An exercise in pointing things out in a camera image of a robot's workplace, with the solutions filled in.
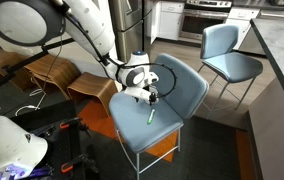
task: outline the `floor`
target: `floor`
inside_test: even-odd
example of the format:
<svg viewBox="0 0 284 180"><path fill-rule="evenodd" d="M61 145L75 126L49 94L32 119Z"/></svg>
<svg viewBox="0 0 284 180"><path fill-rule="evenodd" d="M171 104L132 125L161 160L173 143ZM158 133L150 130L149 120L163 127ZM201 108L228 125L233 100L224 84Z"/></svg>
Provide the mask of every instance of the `floor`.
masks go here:
<svg viewBox="0 0 284 180"><path fill-rule="evenodd" d="M201 48L199 47L199 45L183 45L181 43L175 43L166 40L156 40L151 46L150 60L154 61L154 59L159 53L167 53L185 62L195 70L198 70L202 65L200 59L200 52ZM216 111L210 116L210 120L238 129L246 130L245 113L247 112L249 105L275 77L273 69L267 59L263 57L254 58L262 62L263 72L256 78L254 84L252 85L251 89L243 100L242 105L237 110L235 110L236 106L234 105L223 110ZM215 74L206 67L201 70L200 74L209 83L211 83L211 81L215 77ZM221 83L225 83L223 79L218 78L218 80ZM228 86L228 89L235 95L237 95L237 97L241 97L248 84L249 82L231 84ZM209 93L205 98L204 102L209 107L212 107L213 103L218 98L218 95L221 90L222 86L220 86L218 83L214 83L210 87ZM226 92L222 96L222 99L218 104L218 108L232 105L234 103L237 103L237 100L232 95L230 95L230 93ZM202 105L198 109L196 115L199 117L206 118L208 112L208 109Z"/></svg>

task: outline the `blue upholstered chair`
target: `blue upholstered chair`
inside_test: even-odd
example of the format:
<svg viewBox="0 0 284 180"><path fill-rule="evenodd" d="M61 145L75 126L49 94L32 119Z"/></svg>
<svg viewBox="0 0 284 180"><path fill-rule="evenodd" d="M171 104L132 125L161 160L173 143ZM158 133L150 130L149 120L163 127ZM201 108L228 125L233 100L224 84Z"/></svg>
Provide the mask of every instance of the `blue upholstered chair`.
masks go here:
<svg viewBox="0 0 284 180"><path fill-rule="evenodd" d="M255 78L263 71L263 66L260 61L238 52L232 52L232 49L238 40L238 31L239 29L237 26L228 24L210 26L203 31L200 55L203 65L198 72L201 71L203 66L207 66L217 74L210 86L216 81L218 76L226 81L226 84L223 86L213 107L209 108L206 105L206 107L210 109L207 118L210 117L212 112L223 109L216 109L216 105L220 101L224 91L227 90L229 84L240 83L251 79L251 82L241 99L229 91L239 101L235 108L237 109L249 91Z"/></svg>
<svg viewBox="0 0 284 180"><path fill-rule="evenodd" d="M115 94L110 101L110 111L118 139L121 142L119 137L121 134L129 149L136 154L136 165L134 165L121 143L126 156L136 170L137 179L140 173L167 154L177 148L180 150L180 128L183 126L183 121L193 116L209 89L206 80L177 58L160 54L155 63L172 68L177 76L175 89L170 94L160 98L159 102L152 106L143 100L136 102L133 97L123 92ZM159 94L168 92L174 82L170 72L161 66L153 66L152 71L159 76L159 81L154 84ZM152 109L155 109L153 121L147 124ZM177 145L149 166L140 169L140 153L175 131L178 131Z"/></svg>

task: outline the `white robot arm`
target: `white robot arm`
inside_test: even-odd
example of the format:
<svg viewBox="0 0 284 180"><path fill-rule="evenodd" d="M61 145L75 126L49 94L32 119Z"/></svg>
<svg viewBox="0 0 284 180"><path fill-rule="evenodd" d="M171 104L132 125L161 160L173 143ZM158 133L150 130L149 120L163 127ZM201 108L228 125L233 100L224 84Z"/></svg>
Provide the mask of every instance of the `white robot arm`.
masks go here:
<svg viewBox="0 0 284 180"><path fill-rule="evenodd" d="M96 57L109 78L127 87L125 93L155 102L154 93L145 90L158 80L149 71L148 55L133 52L127 64L110 59L115 38L103 17L90 0L0 0L0 37L17 45L38 46L67 32ZM47 148L44 139L0 116L0 173L10 169L15 179L27 177Z"/></svg>

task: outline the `green marker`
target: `green marker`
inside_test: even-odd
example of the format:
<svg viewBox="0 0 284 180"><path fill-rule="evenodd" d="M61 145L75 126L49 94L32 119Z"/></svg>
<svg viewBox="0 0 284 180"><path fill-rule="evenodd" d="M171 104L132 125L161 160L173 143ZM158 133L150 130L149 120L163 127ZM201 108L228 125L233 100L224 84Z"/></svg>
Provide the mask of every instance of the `green marker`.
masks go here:
<svg viewBox="0 0 284 180"><path fill-rule="evenodd" d="M147 124L151 124L152 123L152 119L153 119L153 115L154 115L155 109L152 109L150 117L148 119L148 123Z"/></svg>

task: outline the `dark floor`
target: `dark floor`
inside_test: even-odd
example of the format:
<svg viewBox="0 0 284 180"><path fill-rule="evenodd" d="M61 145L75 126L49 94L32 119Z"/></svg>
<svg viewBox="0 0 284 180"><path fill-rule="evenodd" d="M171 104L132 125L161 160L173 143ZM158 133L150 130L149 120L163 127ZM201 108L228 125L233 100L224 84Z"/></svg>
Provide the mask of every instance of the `dark floor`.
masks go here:
<svg viewBox="0 0 284 180"><path fill-rule="evenodd" d="M36 106L42 94L29 96L31 92L22 92L10 83L0 87L0 115L13 117L16 110L25 105ZM65 99L59 93L53 93L44 98L41 108L63 102ZM76 107L77 113L88 100ZM30 112L23 109L19 115ZM193 117L185 122L181 134L181 152L175 152L173 162L159 161L145 171L141 179L147 180L237 180L240 170L235 139L235 129L212 121ZM101 180L131 180L135 179L134 169L130 166L116 140L93 132L93 137L82 144L93 144L93 152L99 167L98 178ZM142 164L155 159L144 153Z"/></svg>

